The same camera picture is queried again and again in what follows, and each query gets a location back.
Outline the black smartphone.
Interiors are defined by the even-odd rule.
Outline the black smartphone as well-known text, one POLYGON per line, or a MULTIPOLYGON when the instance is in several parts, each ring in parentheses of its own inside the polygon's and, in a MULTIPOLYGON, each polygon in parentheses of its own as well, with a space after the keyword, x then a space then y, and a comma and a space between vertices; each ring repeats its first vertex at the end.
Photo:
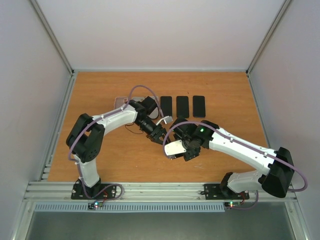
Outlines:
POLYGON ((160 97, 160 108, 163 113, 163 117, 173 116, 173 99, 171 96, 160 97))

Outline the phone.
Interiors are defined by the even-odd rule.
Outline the phone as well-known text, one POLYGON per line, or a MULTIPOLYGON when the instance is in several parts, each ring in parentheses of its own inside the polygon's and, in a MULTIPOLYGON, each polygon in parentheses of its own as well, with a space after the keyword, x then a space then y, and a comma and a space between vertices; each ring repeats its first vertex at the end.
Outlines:
POLYGON ((204 118, 206 116, 206 102, 203 95, 194 95, 192 97, 192 115, 195 118, 204 118))
POLYGON ((189 118, 189 98, 188 96, 176 97, 176 115, 177 117, 189 118))

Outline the pink phone case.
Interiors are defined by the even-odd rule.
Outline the pink phone case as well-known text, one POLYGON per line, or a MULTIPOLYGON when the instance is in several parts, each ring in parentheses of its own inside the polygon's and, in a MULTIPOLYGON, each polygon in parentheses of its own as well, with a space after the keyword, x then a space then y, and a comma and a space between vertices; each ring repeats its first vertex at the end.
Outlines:
POLYGON ((116 97, 114 99, 114 109, 120 108, 122 105, 125 105, 128 101, 127 97, 121 96, 121 97, 116 97))

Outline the white phone case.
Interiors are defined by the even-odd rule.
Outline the white phone case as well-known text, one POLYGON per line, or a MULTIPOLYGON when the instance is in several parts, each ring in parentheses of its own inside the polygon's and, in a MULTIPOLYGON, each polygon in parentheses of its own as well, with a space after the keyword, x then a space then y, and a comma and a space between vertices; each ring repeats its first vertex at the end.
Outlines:
MULTIPOLYGON (((155 100, 155 102, 157 102, 159 100, 159 97, 156 96, 150 96, 152 99, 155 100)), ((152 111, 151 114, 149 114, 148 116, 152 119, 152 120, 156 120, 159 117, 160 113, 159 113, 159 109, 158 109, 158 105, 157 103, 155 104, 155 109, 152 111)))
POLYGON ((138 96, 135 96, 132 98, 132 100, 136 101, 136 102, 142 102, 145 98, 144 97, 138 97, 138 96))

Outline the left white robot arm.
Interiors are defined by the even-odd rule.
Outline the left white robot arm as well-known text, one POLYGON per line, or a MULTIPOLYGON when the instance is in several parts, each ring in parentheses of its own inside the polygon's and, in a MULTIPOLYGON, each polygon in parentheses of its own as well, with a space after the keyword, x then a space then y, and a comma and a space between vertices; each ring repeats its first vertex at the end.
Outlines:
POLYGON ((165 137, 166 129, 160 123, 154 123, 150 117, 156 107, 156 100, 148 96, 142 101, 129 100, 101 115, 90 116, 84 113, 78 117, 66 139, 66 145, 69 147, 68 159, 76 164, 79 172, 79 178, 72 188, 71 199, 118 198, 116 195, 118 184, 103 184, 96 164, 104 136, 109 132, 125 125, 135 124, 151 142, 160 145, 170 142, 170 139, 165 137))

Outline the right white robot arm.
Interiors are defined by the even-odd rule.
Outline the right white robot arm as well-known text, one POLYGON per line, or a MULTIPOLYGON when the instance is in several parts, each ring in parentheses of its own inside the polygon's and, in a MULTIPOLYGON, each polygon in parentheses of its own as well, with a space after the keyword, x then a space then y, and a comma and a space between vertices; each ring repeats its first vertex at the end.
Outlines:
POLYGON ((245 191, 259 190, 277 198, 287 195, 295 172, 288 149, 280 147, 274 150, 253 144, 207 120, 195 124, 178 118, 171 129, 174 141, 164 147, 170 158, 183 157, 189 161, 198 157, 204 148, 227 154, 254 168, 250 172, 226 173, 218 189, 224 198, 231 199, 245 191))

